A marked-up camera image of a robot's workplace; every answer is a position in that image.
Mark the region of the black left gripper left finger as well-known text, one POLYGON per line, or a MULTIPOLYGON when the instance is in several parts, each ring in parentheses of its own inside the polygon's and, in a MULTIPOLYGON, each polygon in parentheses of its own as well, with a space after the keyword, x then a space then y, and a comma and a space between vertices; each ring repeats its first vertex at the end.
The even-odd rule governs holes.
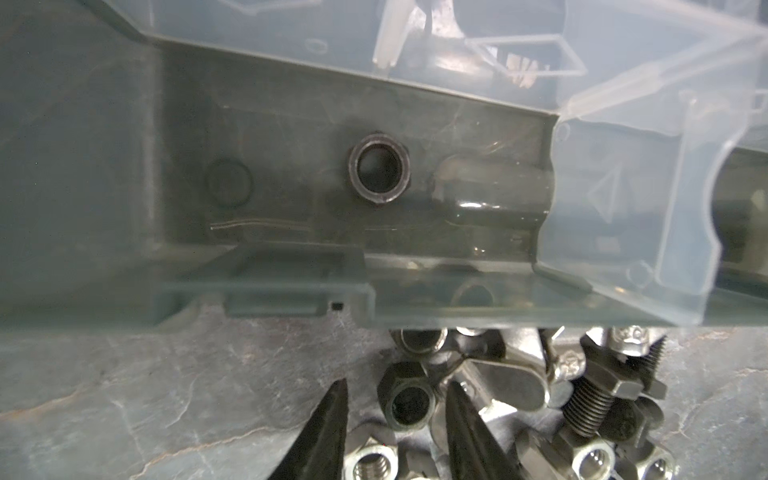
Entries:
POLYGON ((342 378, 331 384, 268 479, 341 479, 348 417, 348 383, 342 378))

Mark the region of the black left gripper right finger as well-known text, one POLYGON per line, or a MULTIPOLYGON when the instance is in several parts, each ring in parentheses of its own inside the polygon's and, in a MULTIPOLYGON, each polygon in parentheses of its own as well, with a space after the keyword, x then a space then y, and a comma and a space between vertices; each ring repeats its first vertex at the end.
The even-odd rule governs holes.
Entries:
POLYGON ((520 467, 501 448, 457 381, 447 386, 445 408, 453 479, 522 478, 520 467))

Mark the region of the black hex nut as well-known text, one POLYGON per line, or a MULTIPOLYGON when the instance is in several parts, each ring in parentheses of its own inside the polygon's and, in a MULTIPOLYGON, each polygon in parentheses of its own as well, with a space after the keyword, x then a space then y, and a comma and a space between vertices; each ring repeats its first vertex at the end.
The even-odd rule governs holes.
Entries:
POLYGON ((377 397, 387 424, 396 432, 423 428, 436 407, 436 394, 419 362, 391 364, 378 386, 377 397))
POLYGON ((391 135, 380 131, 366 135, 351 148, 347 170, 354 191, 374 205, 398 199, 411 182, 407 148, 391 135))
POLYGON ((447 329, 392 330, 390 335, 396 348, 406 357, 423 360, 444 350, 448 340, 447 329))

